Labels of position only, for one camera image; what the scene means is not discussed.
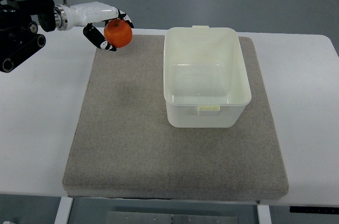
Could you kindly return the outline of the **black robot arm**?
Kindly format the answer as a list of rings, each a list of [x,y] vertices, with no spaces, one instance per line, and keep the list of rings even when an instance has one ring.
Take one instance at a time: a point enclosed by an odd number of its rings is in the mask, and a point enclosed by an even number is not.
[[[39,27],[51,32],[67,24],[64,9],[53,0],[1,0],[1,72],[10,73],[46,45]]]

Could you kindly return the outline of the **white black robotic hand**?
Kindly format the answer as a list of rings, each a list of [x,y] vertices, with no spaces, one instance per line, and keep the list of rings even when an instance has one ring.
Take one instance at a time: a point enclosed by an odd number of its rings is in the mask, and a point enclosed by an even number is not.
[[[73,6],[58,5],[55,7],[56,29],[70,30],[74,26],[83,27],[83,35],[99,49],[116,51],[104,37],[105,26],[114,19],[126,21],[131,28],[133,23],[123,11],[100,2],[91,2]]]

